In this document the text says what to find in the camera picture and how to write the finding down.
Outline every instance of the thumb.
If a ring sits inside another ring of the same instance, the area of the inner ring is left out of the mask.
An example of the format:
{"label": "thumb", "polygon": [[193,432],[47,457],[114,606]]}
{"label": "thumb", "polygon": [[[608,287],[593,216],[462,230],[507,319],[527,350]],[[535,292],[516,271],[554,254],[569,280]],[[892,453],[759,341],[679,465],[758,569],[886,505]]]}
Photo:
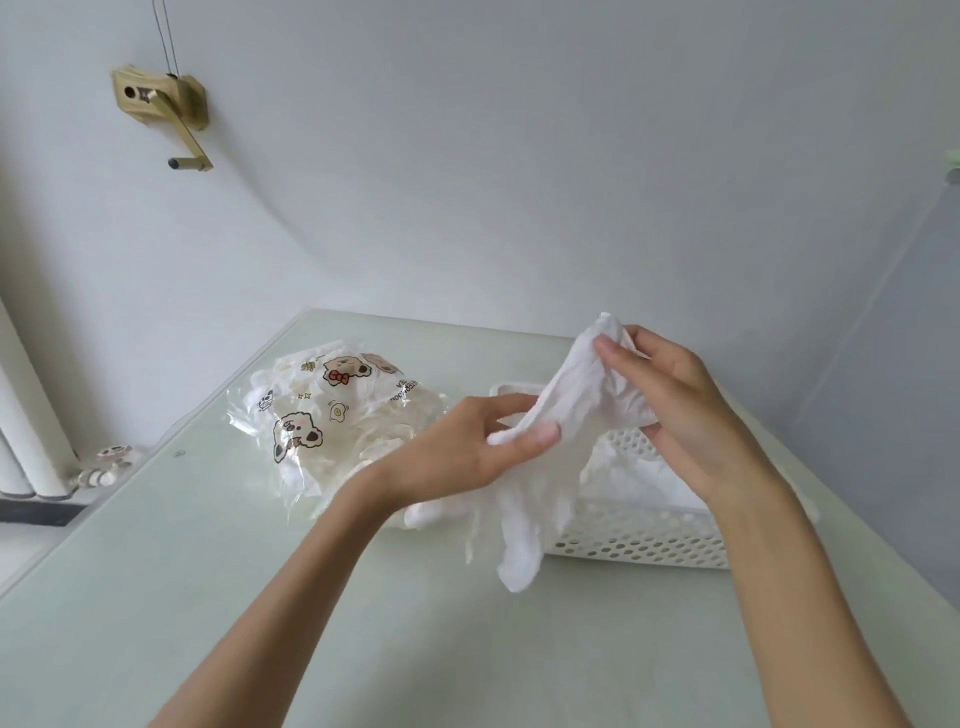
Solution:
{"label": "thumb", "polygon": [[510,442],[503,445],[487,445],[484,453],[485,464],[500,475],[514,465],[543,455],[560,442],[561,434],[560,425],[555,422],[538,423]]}

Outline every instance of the hand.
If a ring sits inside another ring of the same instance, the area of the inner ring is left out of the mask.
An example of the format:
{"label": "hand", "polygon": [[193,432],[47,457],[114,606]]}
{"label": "hand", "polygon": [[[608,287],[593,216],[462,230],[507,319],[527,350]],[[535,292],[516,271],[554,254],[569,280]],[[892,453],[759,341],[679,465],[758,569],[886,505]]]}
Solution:
{"label": "hand", "polygon": [[540,423],[509,443],[488,445],[487,435],[507,429],[499,422],[526,412],[533,395],[467,397],[446,416],[371,468],[394,510],[489,485],[514,465],[560,442],[560,426]]}
{"label": "hand", "polygon": [[780,480],[700,357],[646,328],[626,330],[649,358],[607,336],[598,336],[593,346],[611,369],[644,394],[660,419],[644,432],[694,493],[712,509],[718,493],[736,495],[742,487],[771,476]]}

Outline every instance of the table surface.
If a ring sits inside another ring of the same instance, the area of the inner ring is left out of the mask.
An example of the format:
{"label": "table surface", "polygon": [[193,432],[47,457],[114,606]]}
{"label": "table surface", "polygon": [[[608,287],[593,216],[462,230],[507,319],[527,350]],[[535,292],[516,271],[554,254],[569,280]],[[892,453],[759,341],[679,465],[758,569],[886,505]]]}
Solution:
{"label": "table surface", "polygon": [[[241,376],[356,338],[452,397],[547,381],[570,341],[309,311]],[[143,725],[303,535],[273,463],[214,397],[0,599],[0,724]],[[748,425],[823,513],[818,530],[918,728],[960,716],[960,615],[783,445]],[[461,527],[383,532],[327,627],[287,725],[767,725],[726,571],[548,557],[511,595],[464,563]]]}

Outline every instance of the floor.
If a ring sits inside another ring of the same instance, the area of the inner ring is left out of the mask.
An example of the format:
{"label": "floor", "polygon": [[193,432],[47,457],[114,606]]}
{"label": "floor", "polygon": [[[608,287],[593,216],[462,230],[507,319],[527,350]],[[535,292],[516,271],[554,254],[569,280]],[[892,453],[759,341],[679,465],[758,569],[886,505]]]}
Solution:
{"label": "floor", "polygon": [[[112,491],[112,488],[87,488],[68,502],[89,505]],[[0,523],[0,595],[62,541],[77,521],[82,519],[83,514],[63,527]]]}

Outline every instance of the wire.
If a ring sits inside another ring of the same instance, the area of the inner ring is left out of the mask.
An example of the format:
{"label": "wire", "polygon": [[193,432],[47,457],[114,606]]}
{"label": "wire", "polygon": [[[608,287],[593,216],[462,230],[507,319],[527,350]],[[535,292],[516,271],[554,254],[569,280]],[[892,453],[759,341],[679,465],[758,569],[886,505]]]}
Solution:
{"label": "wire", "polygon": [[167,21],[167,37],[170,38],[170,55],[174,57],[174,70],[177,76],[180,75],[180,67],[177,65],[177,49],[174,48],[174,34],[170,32],[170,15],[167,14],[167,0],[163,2],[163,18]]}
{"label": "wire", "polygon": [[170,32],[170,15],[167,12],[167,0],[161,0],[163,7],[163,22],[167,26],[167,37],[170,38],[170,55],[174,57],[174,67],[170,67],[170,56],[167,55],[167,41],[163,37],[163,29],[160,27],[160,14],[156,11],[156,0],[151,0],[154,8],[154,20],[156,21],[156,31],[160,34],[160,42],[163,44],[163,58],[167,61],[167,73],[171,76],[180,76],[180,65],[177,63],[177,49],[174,48],[174,34]]}
{"label": "wire", "polygon": [[156,21],[156,31],[160,33],[160,42],[163,43],[163,58],[165,58],[167,61],[167,73],[173,73],[174,71],[170,67],[170,57],[167,55],[167,41],[163,39],[163,31],[160,29],[160,16],[156,14],[156,0],[152,0],[152,1],[154,5],[154,20]]}

